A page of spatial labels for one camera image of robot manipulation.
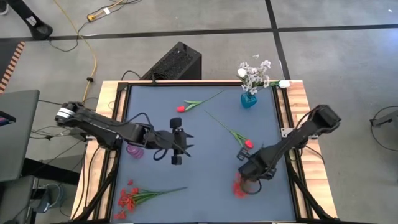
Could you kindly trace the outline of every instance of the gray table surface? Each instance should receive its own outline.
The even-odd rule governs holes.
[[[17,119],[0,127],[0,182],[21,174],[38,99],[38,90],[0,95],[0,110]]]
[[[221,90],[217,97],[179,114],[176,107],[184,100],[205,100]],[[123,145],[119,163],[113,214],[119,212],[119,192],[129,179],[134,186],[148,190],[168,190],[188,187],[179,192],[161,195],[139,205],[134,213],[127,212],[125,220],[112,222],[175,223],[175,222],[256,222],[293,221],[294,210],[284,159],[277,165],[277,173],[270,180],[262,180],[262,191],[244,199],[236,198],[232,185],[239,166],[240,149],[235,138],[205,110],[217,117],[229,128],[247,136],[257,150],[262,144],[280,141],[280,131],[271,89],[257,94],[258,103],[244,109],[240,103],[240,86],[176,86],[132,88],[126,119],[145,112],[156,130],[168,130],[169,119],[182,118],[182,127],[194,138],[188,139],[195,146],[188,151],[192,157],[182,156],[183,164],[170,163],[172,151],[161,161],[154,161],[155,151],[145,150],[144,157],[132,158]],[[146,123],[142,117],[135,122]]]

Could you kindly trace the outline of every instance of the floor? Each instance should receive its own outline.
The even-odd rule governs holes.
[[[59,1],[78,27],[89,12],[110,4]],[[26,3],[54,28],[54,45],[73,46],[74,30],[52,0]],[[13,11],[0,17],[0,29],[6,30],[0,32],[0,42],[30,40]],[[144,74],[178,41],[203,54],[203,79],[235,79],[240,62],[259,65],[270,60],[271,78],[303,80],[311,106],[329,104],[343,119],[337,131],[320,138],[338,216],[396,223],[398,153],[375,143],[369,119],[379,109],[397,104],[397,1],[142,0],[88,24],[81,33],[90,39],[98,59],[92,97],[98,96],[103,80],[119,80],[126,70]],[[81,100],[92,66],[81,40],[69,53],[47,41],[27,41],[7,92],[38,89],[43,100]],[[96,100],[86,105],[94,108]],[[40,103],[34,128],[54,125],[57,110]],[[394,134],[390,124],[375,130],[383,144],[397,149]],[[51,159],[75,142],[71,137],[32,139],[27,157]],[[83,148],[81,144],[63,156],[78,161]],[[67,217],[52,211],[41,220],[60,222]]]

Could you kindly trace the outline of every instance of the yellow cable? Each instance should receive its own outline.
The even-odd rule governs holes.
[[[78,33],[78,29],[76,29],[75,25],[73,24],[72,20],[70,19],[70,17],[68,16],[67,12],[65,12],[65,10],[61,7],[61,5],[58,3],[57,0],[54,0],[54,2],[57,4],[57,6],[61,9],[62,13],[65,15],[65,17],[69,20],[70,24],[72,25],[73,29],[76,32],[76,35],[78,35],[82,40],[85,41],[86,45],[88,46],[88,48],[91,51],[91,54],[93,54],[93,58],[94,58],[94,68],[93,71],[91,72],[90,77],[92,78],[95,74],[95,71],[97,70],[97,58],[95,56],[95,52],[93,50],[93,48],[91,47],[91,45],[87,42],[86,39],[84,39],[79,33]],[[90,87],[90,81],[87,81],[87,85],[86,85],[86,90],[85,90],[85,94],[83,95],[83,100],[82,102],[84,102],[87,98],[87,93],[88,93],[88,88]]]
[[[117,6],[118,4],[120,4],[120,3],[123,2],[123,1],[124,1],[124,0],[120,0],[120,1],[116,2],[116,3],[113,4],[112,6],[108,7],[108,9],[112,9],[113,7]],[[94,15],[89,15],[89,16],[92,16],[92,18],[95,19],[96,16],[99,16],[99,15],[101,15],[102,13],[104,13],[103,10],[101,10],[100,12],[97,12],[97,13],[94,14]]]

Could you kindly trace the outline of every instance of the white flowers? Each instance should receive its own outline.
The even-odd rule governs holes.
[[[250,90],[250,94],[254,95],[258,92],[257,87],[254,87]]]
[[[246,72],[246,70],[244,68],[240,68],[238,69],[238,75],[241,78],[244,78],[248,73]]]
[[[247,62],[243,62],[238,68],[238,78],[242,81],[242,89],[251,95],[269,86],[279,85],[280,88],[287,88],[290,82],[287,80],[270,81],[266,71],[271,68],[270,61],[263,61],[259,68],[250,67]]]
[[[287,88],[290,86],[290,82],[288,80],[281,80],[278,85],[280,88]]]

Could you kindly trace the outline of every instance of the blue-gray mat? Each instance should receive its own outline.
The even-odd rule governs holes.
[[[221,90],[220,95],[202,105],[179,114],[176,107],[184,100],[205,100]],[[145,112],[156,130],[170,130],[169,120],[182,118],[192,157],[182,156],[181,166],[170,163],[172,151],[161,161],[154,161],[155,151],[145,150],[137,160],[126,152],[123,145],[113,200],[112,222],[176,223],[176,222],[256,222],[294,221],[294,209],[284,159],[277,165],[277,173],[270,180],[262,180],[262,191],[244,199],[233,194],[233,181],[243,162],[236,158],[240,149],[235,138],[205,110],[229,128],[248,137],[257,150],[261,145],[275,144],[280,130],[270,88],[257,94],[259,101],[248,110],[240,103],[240,86],[134,86],[131,90],[126,119]],[[135,122],[146,123],[144,117]],[[147,190],[168,190],[188,187],[179,192],[161,195],[127,212],[125,220],[113,219],[121,211],[119,192],[129,179],[134,185]]]

